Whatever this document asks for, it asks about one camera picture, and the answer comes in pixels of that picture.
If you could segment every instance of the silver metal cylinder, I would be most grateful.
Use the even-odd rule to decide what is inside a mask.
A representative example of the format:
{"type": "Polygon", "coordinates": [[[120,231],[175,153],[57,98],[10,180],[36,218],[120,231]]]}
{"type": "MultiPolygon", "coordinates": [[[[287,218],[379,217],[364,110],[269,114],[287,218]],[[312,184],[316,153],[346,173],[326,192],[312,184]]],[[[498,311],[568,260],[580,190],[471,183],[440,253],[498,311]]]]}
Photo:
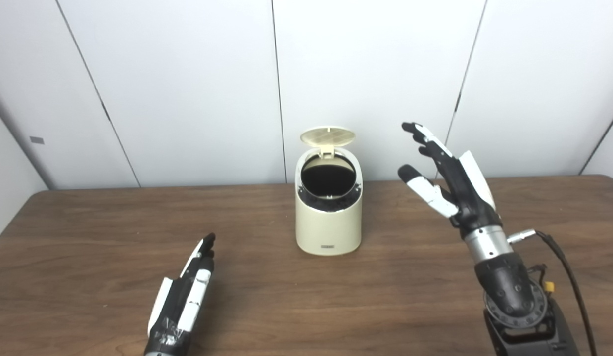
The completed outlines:
{"type": "Polygon", "coordinates": [[[465,243],[476,264],[493,259],[498,255],[513,252],[512,247],[506,241],[506,235],[502,227],[498,225],[478,228],[478,230],[465,236],[465,243]]]}

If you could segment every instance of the yellow connector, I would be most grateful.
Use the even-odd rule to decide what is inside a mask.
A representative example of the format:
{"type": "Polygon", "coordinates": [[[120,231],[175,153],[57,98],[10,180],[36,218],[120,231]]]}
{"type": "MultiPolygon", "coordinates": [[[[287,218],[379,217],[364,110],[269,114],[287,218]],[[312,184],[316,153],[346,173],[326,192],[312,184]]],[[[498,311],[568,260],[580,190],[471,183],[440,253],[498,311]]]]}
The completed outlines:
{"type": "Polygon", "coordinates": [[[555,291],[555,284],[553,282],[544,282],[544,291],[553,293],[555,291]]]}

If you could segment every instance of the open lid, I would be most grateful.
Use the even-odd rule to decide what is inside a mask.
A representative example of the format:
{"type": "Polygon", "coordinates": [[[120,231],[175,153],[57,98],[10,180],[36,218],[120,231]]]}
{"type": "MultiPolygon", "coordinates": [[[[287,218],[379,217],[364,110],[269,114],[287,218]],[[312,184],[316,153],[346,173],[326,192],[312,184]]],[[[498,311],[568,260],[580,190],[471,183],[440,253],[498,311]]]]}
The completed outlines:
{"type": "Polygon", "coordinates": [[[302,133],[300,139],[311,147],[320,148],[320,157],[333,158],[335,146],[345,146],[354,140],[354,132],[336,126],[322,126],[302,133]]]}

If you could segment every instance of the wooden table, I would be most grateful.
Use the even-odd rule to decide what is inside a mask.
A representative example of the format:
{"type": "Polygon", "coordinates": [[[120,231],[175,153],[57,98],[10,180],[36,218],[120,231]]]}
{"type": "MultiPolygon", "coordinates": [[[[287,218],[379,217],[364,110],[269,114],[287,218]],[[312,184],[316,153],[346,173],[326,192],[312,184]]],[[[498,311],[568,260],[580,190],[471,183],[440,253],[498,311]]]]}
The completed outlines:
{"type": "MultiPolygon", "coordinates": [[[[613,180],[489,180],[507,232],[552,234],[613,356],[613,180]]],[[[161,279],[216,232],[216,271],[190,355],[492,356],[482,289],[456,230],[401,182],[365,186],[360,248],[295,243],[292,185],[41,192],[0,237],[0,355],[141,355],[161,279]]],[[[583,355],[577,304],[539,239],[583,355]]]]}

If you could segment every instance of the black cable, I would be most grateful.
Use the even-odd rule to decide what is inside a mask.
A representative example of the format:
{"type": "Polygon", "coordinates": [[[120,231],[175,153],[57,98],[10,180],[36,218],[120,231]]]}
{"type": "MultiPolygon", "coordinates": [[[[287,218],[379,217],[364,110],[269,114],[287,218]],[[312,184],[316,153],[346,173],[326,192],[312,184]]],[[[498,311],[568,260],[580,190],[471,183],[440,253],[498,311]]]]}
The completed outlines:
{"type": "Polygon", "coordinates": [[[566,269],[566,273],[568,274],[568,278],[570,280],[570,284],[572,285],[572,290],[575,292],[575,297],[577,298],[577,303],[579,304],[579,311],[581,312],[581,317],[585,326],[585,334],[587,334],[587,342],[590,346],[590,354],[592,356],[597,356],[596,354],[596,343],[594,342],[594,335],[592,333],[592,327],[590,326],[590,320],[587,316],[587,309],[585,309],[585,303],[583,297],[581,296],[581,291],[579,290],[579,285],[577,283],[577,279],[575,278],[575,274],[572,272],[570,268],[570,264],[566,260],[566,255],[562,249],[557,245],[557,243],[553,240],[553,237],[547,234],[544,234],[541,231],[536,231],[537,236],[541,237],[542,241],[550,247],[551,250],[555,253],[559,261],[562,262],[564,269],[566,269]]]}

